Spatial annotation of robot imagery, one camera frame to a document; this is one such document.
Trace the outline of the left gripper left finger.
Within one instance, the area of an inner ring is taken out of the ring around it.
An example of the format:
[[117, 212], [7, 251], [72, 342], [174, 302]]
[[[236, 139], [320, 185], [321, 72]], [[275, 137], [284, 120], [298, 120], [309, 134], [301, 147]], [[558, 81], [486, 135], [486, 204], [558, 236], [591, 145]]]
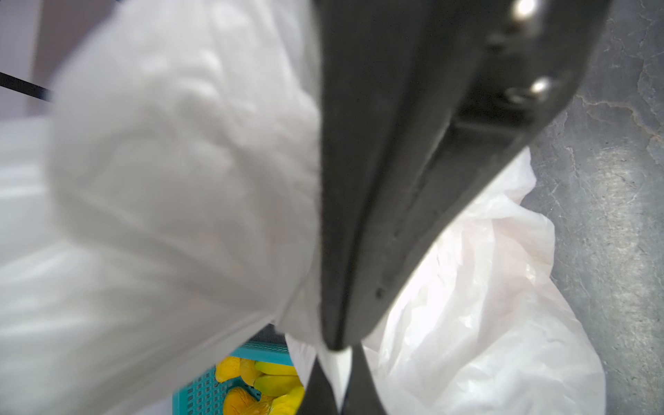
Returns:
[[323, 368], [316, 360], [297, 415], [338, 415], [335, 395]]

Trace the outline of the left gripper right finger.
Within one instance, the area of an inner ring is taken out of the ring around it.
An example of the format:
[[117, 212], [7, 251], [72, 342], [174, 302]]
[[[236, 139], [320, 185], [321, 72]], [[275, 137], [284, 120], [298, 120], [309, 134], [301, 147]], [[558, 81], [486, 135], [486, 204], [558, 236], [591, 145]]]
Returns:
[[352, 368], [342, 415], [387, 415], [361, 344], [352, 348]]

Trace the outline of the white plastic grocery bag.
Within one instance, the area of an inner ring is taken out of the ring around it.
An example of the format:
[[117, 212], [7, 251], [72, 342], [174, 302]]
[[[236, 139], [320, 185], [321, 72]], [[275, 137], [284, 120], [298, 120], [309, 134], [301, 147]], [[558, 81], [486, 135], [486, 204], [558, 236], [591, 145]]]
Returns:
[[[319, 1], [125, 1], [47, 116], [1, 125], [1, 411], [139, 414], [269, 324], [339, 414], [322, 336]], [[601, 414], [605, 375], [525, 209], [529, 144], [362, 345], [387, 414]]]

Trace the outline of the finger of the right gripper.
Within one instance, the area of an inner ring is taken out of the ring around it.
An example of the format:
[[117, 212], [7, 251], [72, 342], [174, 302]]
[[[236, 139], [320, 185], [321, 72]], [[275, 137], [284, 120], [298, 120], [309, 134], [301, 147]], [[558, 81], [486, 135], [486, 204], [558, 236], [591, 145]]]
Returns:
[[366, 338], [439, 234], [568, 104], [607, 1], [319, 1], [322, 336]]

